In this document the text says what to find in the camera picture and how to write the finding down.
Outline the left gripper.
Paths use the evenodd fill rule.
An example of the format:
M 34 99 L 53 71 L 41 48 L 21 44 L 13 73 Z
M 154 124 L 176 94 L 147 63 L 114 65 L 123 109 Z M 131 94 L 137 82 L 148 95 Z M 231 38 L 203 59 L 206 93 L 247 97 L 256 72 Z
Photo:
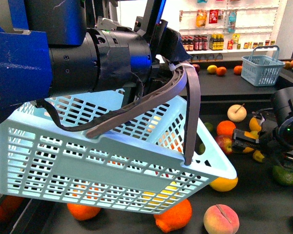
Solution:
M 160 20 L 155 24 L 150 38 L 149 47 L 151 60 L 154 62 L 157 55 L 161 55 L 170 62 L 182 62 L 189 60 L 191 56 L 186 52 L 179 32 L 167 27 L 166 20 Z

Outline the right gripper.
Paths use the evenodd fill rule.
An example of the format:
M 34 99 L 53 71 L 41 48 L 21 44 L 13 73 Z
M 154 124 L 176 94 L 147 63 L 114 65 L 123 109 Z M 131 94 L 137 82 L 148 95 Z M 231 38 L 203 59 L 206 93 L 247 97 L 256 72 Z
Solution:
M 252 113 L 253 117 L 258 120 L 261 127 L 259 131 L 259 146 L 262 154 L 266 156 L 279 156 L 286 152 L 285 146 L 281 143 L 281 138 L 278 135 L 279 126 L 275 114 L 272 109 L 260 109 Z M 250 132 L 234 129 L 233 140 L 256 142 L 258 137 Z M 255 149 L 246 146 L 232 144 L 234 153 L 248 154 L 253 153 Z

